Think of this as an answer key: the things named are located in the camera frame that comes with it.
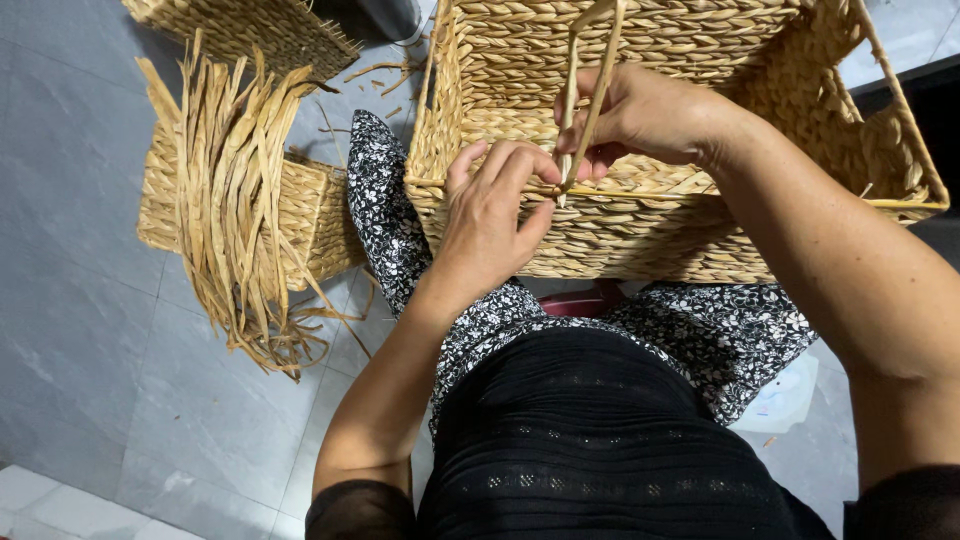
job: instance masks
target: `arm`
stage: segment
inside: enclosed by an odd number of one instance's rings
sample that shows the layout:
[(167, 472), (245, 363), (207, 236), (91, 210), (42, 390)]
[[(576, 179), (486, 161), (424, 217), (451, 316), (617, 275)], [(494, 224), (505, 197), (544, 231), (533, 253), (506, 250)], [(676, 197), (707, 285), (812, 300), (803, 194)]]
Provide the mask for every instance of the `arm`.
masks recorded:
[(552, 201), (517, 227), (526, 179), (537, 174), (560, 183), (550, 156), (529, 143), (498, 142), (468, 177), (470, 164), (486, 149), (482, 141), (468, 146), (447, 170), (444, 244), (387, 340), (337, 407), (317, 456), (314, 498), (349, 479), (382, 481), (410, 495), (410, 453), (446, 332), (464, 309), (526, 264), (550, 228)]
[[(596, 70), (583, 73), (581, 94), (595, 78)], [(606, 174), (628, 152), (704, 167), (839, 356), (851, 382), (861, 489), (922, 465), (960, 463), (960, 276), (719, 94), (623, 65), (606, 101), (586, 167)], [(559, 151), (575, 149), (584, 116)]]

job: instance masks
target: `basket wall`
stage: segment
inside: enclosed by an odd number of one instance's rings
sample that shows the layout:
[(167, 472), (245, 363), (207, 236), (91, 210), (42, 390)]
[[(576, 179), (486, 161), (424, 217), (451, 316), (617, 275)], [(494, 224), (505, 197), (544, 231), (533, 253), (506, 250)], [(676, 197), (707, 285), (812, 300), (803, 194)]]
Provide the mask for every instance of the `basket wall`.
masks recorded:
[(202, 28), (204, 52), (220, 60), (236, 62), (256, 45), (267, 72), (280, 77), (313, 65), (313, 76), (326, 81), (359, 58), (359, 48), (336, 23), (322, 21), (296, 0), (121, 1), (137, 22), (180, 41)]
[[(159, 123), (145, 165), (137, 237), (151, 247), (179, 253), (177, 149)], [(343, 169), (288, 154), (280, 181), (280, 230), (317, 282), (367, 261), (350, 220)], [(306, 277), (286, 253), (280, 260), (287, 287), (304, 290)]]
[[(426, 88), (420, 97), (405, 179), (432, 249), (446, 223), (445, 168), (462, 146), (505, 138), (553, 149), (552, 105), (565, 82), (567, 25), (590, 4), (441, 0), (431, 44), (436, 82), (432, 95)], [(881, 51), (857, 6), (857, 0), (642, 0), (628, 7), (618, 60), (721, 91), (769, 120), (846, 188), (859, 194), (873, 184), (865, 198), (912, 223), (945, 209), (948, 197), (896, 81), (894, 103), (867, 121), (840, 81), (837, 63), (865, 35)], [(599, 62), (609, 30), (603, 23), (581, 34), (585, 64)], [(524, 210), (542, 200), (538, 186), (532, 178)], [(578, 187), (608, 195), (568, 194), (520, 275), (773, 279), (713, 180), (693, 165), (630, 156), (606, 178)]]

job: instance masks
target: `black top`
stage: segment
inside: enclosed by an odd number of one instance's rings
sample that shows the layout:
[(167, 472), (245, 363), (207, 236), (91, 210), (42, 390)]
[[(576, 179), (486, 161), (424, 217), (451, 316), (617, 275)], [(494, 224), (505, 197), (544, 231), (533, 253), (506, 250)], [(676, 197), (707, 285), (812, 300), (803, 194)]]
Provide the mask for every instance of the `black top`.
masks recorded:
[[(848, 508), (847, 537), (960, 534), (957, 480), (882, 482)], [(308, 540), (832, 538), (682, 377), (588, 329), (523, 336), (450, 390), (416, 518), (400, 490), (355, 480), (325, 489), (306, 526)]]

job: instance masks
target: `black and white floral fabric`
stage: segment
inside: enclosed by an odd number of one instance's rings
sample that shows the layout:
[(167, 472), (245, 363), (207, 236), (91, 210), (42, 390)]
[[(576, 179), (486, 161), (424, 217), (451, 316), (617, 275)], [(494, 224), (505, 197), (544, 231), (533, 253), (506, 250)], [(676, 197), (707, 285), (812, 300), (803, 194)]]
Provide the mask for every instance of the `black and white floral fabric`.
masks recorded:
[[(432, 260), (403, 192), (405, 160), (399, 141), (379, 118), (365, 110), (353, 115), (350, 214), (394, 317)], [(600, 329), (634, 340), (698, 388), (722, 424), (739, 418), (760, 388), (817, 338), (776, 283), (654, 282), (602, 317), (586, 319), (547, 315), (511, 279), (450, 328), (437, 365), (434, 418), (446, 392), (485, 357), (527, 332), (556, 327)]]

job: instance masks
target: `red object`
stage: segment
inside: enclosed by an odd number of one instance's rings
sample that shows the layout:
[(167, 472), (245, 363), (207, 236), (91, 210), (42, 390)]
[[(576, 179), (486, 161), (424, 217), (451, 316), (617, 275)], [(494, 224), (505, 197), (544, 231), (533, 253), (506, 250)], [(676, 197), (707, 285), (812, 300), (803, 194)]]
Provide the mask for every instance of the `red object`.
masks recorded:
[(598, 317), (627, 297), (616, 286), (616, 280), (596, 280), (589, 290), (562, 292), (537, 298), (548, 315)]

